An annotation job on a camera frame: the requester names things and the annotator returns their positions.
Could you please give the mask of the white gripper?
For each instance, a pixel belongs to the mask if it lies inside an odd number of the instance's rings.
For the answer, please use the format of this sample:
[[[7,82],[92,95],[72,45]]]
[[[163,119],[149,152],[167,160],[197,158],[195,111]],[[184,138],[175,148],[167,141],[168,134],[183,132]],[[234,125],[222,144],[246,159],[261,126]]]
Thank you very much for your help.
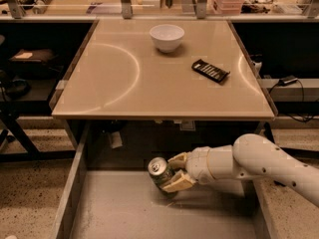
[[[188,153],[182,152],[170,158],[167,162],[172,169],[179,170],[169,181],[160,188],[167,192],[177,192],[192,188],[197,182],[199,184],[211,183],[214,178],[208,168],[208,154],[210,148],[197,147]]]

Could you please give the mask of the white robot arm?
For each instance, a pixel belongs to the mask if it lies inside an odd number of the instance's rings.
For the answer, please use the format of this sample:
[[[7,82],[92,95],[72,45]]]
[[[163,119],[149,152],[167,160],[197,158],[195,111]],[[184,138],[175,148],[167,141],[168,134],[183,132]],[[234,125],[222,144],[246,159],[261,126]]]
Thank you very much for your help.
[[[258,134],[244,134],[233,145],[182,152],[167,163],[176,174],[160,186],[165,192],[182,191],[196,183],[208,184],[222,179],[268,177],[319,206],[319,169],[295,159]]]

